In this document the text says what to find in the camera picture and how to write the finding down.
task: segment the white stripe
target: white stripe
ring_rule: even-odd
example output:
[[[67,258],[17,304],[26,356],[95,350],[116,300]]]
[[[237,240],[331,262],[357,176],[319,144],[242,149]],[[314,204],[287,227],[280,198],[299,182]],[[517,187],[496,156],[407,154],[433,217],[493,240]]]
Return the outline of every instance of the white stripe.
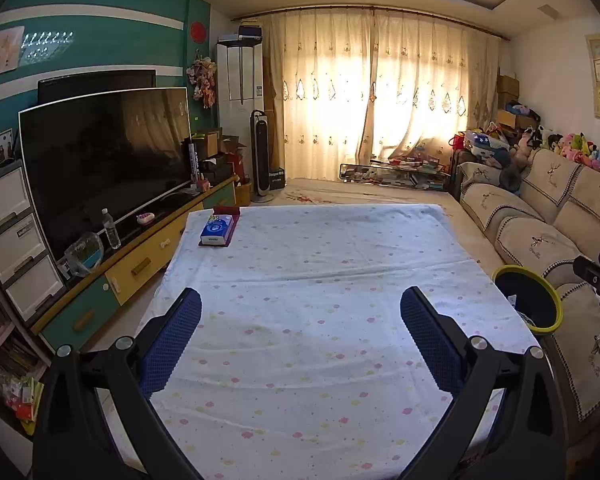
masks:
[[[164,27],[177,28],[178,30],[184,28],[183,22],[158,16],[157,14],[141,12],[140,10],[120,9],[119,7],[83,4],[38,5],[5,10],[4,12],[0,12],[0,25],[19,20],[28,20],[29,18],[40,18],[41,16],[103,16],[106,18],[121,18],[123,20],[153,23],[155,25],[163,25]]]
[[[67,68],[65,70],[53,70],[52,72],[43,72],[41,74],[29,75],[8,81],[0,85],[0,100],[12,97],[23,92],[38,89],[38,81],[49,79],[51,77],[60,77],[64,75],[78,74],[82,72],[102,72],[104,70],[155,70],[155,75],[182,76],[182,67],[180,66],[161,66],[161,65],[101,65],[101,66],[79,66],[76,68]]]

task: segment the red circle decoration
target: red circle decoration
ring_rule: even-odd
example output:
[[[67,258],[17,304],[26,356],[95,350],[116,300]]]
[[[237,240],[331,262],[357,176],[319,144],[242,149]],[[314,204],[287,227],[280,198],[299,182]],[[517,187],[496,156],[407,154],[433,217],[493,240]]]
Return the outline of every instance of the red circle decoration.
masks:
[[[194,43],[202,44],[205,43],[206,40],[206,28],[200,22],[191,23],[191,27],[189,28],[189,34]]]

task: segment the tv stand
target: tv stand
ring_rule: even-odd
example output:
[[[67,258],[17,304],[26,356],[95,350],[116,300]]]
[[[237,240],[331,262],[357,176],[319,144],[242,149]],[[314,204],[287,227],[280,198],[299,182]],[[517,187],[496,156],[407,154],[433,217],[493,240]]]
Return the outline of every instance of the tv stand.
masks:
[[[32,332],[53,351],[63,344],[88,346],[133,294],[171,261],[190,212],[235,205],[237,180],[234,175],[192,198],[172,194],[152,203],[146,211],[156,218],[148,226],[139,226],[135,215],[119,222],[122,247],[112,251],[105,243],[108,250],[96,271],[70,280],[68,292],[36,316]]]

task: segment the curved television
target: curved television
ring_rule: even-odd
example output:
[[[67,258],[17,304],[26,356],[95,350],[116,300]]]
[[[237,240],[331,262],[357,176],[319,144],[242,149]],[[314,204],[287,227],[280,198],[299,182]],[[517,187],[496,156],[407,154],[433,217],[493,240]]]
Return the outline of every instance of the curved television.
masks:
[[[102,209],[119,221],[190,182],[186,88],[103,92],[20,112],[29,187],[56,260]]]

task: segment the curtain rod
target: curtain rod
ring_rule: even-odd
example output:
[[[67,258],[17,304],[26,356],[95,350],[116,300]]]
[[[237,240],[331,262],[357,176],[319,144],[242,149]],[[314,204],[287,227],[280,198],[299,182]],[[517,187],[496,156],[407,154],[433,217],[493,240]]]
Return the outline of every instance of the curtain rod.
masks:
[[[405,14],[413,14],[414,16],[424,16],[426,18],[435,18],[437,20],[442,20],[444,22],[455,23],[456,25],[462,25],[463,27],[469,27],[474,30],[479,30],[480,32],[484,32],[485,34],[489,34],[491,36],[495,36],[496,38],[500,38],[504,41],[510,41],[509,38],[498,34],[497,32],[493,32],[487,28],[478,27],[477,25],[472,25],[471,23],[461,22],[459,20],[454,20],[453,18],[447,18],[446,16],[440,16],[438,14],[433,14],[432,12],[420,12],[417,10],[406,10],[406,9],[395,9],[393,7],[378,7],[378,6],[368,6],[368,5],[327,5],[327,6],[308,6],[308,7],[287,7],[285,9],[277,9],[277,10],[268,10],[267,12],[257,12],[256,14],[248,14],[246,16],[239,16],[238,18],[234,18],[232,21],[236,22],[238,20],[246,20],[248,18],[257,18],[259,16],[267,16],[268,14],[280,14],[281,12],[291,12],[293,10],[314,10],[314,9],[370,9],[370,10],[391,10],[393,12],[404,12]]]

